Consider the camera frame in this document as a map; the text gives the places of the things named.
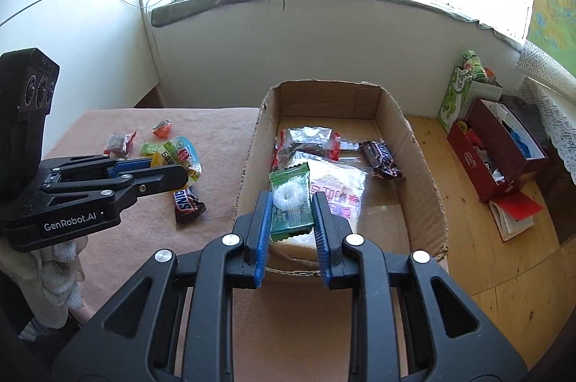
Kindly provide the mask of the white gloved left hand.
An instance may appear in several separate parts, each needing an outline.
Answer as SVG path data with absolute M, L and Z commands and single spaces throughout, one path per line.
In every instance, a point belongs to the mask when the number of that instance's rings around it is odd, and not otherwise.
M 88 237 L 83 236 L 41 250 L 21 253 L 1 239 L 1 271 L 23 294 L 38 323 L 60 329 L 70 310 L 83 307 L 79 284 L 85 280 L 80 253 Z

